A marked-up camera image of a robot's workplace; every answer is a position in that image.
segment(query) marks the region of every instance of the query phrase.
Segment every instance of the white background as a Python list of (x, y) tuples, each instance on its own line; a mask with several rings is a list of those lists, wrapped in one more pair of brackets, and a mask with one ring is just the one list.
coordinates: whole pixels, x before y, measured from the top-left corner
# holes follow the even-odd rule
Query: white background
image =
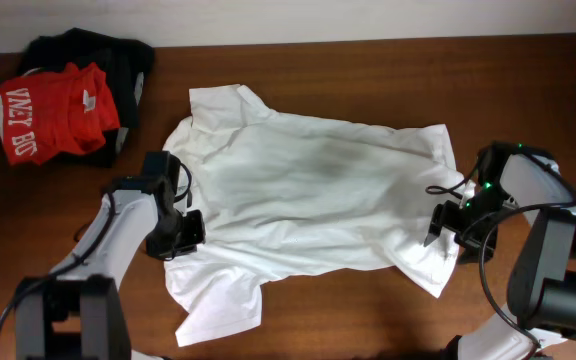
[(576, 32), (576, 0), (0, 0), (0, 52), (81, 27), (152, 46)]

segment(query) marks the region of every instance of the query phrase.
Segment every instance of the white t-shirt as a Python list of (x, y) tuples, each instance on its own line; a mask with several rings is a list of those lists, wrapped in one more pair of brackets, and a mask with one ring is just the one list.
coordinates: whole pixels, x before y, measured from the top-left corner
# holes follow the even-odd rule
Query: white t-shirt
[(190, 168), (206, 226), (205, 245), (164, 264), (168, 291), (189, 312), (179, 346), (258, 326), (260, 285), (291, 275), (395, 265), (439, 296), (459, 249), (447, 232), (423, 246), (447, 199), (424, 189), (463, 179), (444, 125), (284, 114), (239, 85), (192, 89), (190, 102), (164, 146)]

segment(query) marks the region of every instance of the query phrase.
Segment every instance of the pile of folded clothes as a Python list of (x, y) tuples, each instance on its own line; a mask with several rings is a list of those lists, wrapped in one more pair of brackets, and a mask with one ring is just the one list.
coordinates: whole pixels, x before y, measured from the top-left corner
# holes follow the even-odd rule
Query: pile of folded clothes
[(55, 158), (110, 167), (129, 129), (154, 50), (81, 29), (30, 43), (0, 86), (0, 140), (11, 165)]

